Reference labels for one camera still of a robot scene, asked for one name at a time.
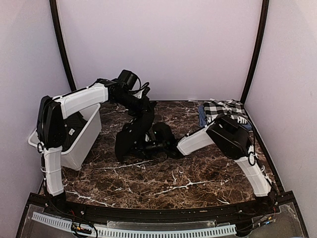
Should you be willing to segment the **black long sleeve shirt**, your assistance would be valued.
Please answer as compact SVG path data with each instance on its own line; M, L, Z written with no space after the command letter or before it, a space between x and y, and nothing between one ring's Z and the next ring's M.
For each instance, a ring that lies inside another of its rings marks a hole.
M114 151L119 162L122 163L125 156L133 154L133 149L139 141L152 141L154 154L164 152L171 158L177 157L175 150L177 140L169 125L164 122L153 123L156 102L152 102L152 104L154 107L153 114L144 114L140 117L134 116L117 133Z

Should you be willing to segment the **blue checked shirt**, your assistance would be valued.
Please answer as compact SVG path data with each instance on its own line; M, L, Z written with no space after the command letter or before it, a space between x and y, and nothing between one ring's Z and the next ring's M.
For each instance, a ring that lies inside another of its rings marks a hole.
M206 119L206 114L205 114L203 105L198 106L198 114L199 114L199 127L205 127L207 125L207 119ZM247 129L248 131L252 131L251 124L247 122L245 119L240 118L237 120L240 123L240 125L242 125L245 129Z

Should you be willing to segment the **black white plaid shirt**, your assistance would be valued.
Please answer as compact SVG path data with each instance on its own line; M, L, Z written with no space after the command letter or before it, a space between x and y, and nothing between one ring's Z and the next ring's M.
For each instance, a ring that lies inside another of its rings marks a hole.
M239 124L248 124L247 119L244 118L247 117L244 105L240 101L210 99L203 102L203 109L208 124L220 115L231 115L231 118Z

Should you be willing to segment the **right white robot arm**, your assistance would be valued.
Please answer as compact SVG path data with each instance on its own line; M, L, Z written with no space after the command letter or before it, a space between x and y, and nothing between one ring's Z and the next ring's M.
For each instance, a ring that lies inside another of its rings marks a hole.
M133 151L141 155L164 152L168 157L180 159L211 144L242 169L253 188L256 198L253 211L263 215L272 207L272 198L277 194L265 166L258 159L255 138L229 115L222 115L210 124L177 140L170 127L159 122L152 127L155 140L134 143Z

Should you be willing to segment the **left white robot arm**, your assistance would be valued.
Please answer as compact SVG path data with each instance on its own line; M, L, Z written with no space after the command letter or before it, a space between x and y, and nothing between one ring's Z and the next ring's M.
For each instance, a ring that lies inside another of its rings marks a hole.
M64 193L61 175L62 150L75 150L84 159L96 140L91 120L85 120L81 111L104 102L117 103L132 112L137 122L152 122L154 104L147 93L149 83L141 84L133 90L139 77L123 70L118 78L107 80L99 78L92 85L56 97L45 96L41 99L37 128L37 150L42 154L42 172L48 193L55 197Z

